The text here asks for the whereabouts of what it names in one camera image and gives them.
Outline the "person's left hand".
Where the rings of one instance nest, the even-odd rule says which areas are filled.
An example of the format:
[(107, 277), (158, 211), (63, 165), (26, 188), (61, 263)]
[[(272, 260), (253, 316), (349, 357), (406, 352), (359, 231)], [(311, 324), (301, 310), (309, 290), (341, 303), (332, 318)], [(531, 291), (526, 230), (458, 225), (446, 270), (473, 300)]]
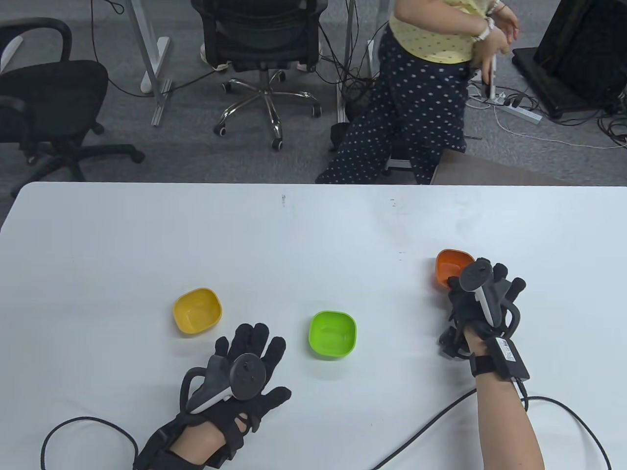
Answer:
[(291, 398), (284, 386), (264, 393), (285, 349), (264, 323), (243, 323), (232, 340), (218, 338), (206, 367), (186, 372), (177, 416), (152, 434), (133, 468), (219, 469), (232, 460), (264, 416)]

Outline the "person's right hand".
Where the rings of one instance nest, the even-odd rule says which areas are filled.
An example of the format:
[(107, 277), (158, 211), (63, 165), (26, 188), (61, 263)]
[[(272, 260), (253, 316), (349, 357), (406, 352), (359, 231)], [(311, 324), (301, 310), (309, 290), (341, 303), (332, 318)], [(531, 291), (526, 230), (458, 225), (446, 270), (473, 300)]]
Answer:
[[(480, 363), (484, 369), (488, 363), (508, 367), (508, 363), (517, 362), (511, 337), (519, 326), (520, 311), (514, 302), (527, 285), (521, 278), (507, 280), (507, 274), (503, 264), (492, 265), (486, 258), (479, 258), (463, 268), (460, 276), (446, 280), (453, 325), (441, 335), (439, 343), (448, 357)], [(472, 329), (494, 353), (490, 360), (472, 358), (463, 335), (466, 328)]]

